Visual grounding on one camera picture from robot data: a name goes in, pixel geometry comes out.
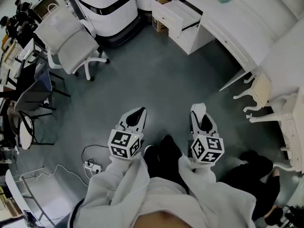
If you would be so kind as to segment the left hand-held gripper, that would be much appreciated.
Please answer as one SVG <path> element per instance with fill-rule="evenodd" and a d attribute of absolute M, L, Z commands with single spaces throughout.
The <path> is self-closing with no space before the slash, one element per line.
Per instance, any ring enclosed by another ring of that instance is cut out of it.
<path fill-rule="evenodd" d="M 111 130 L 108 140 L 112 156 L 130 160 L 138 152 L 143 142 L 146 117 L 145 107 L 134 108 L 122 115 L 119 124 Z"/>

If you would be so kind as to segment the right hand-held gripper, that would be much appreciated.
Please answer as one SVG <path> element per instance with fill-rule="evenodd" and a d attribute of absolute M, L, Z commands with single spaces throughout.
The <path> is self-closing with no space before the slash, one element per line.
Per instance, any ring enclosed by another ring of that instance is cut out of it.
<path fill-rule="evenodd" d="M 205 113 L 190 113 L 193 143 L 190 145 L 190 157 L 196 163 L 216 163 L 224 154 L 223 139 L 219 137 L 218 128 L 213 118 Z"/>

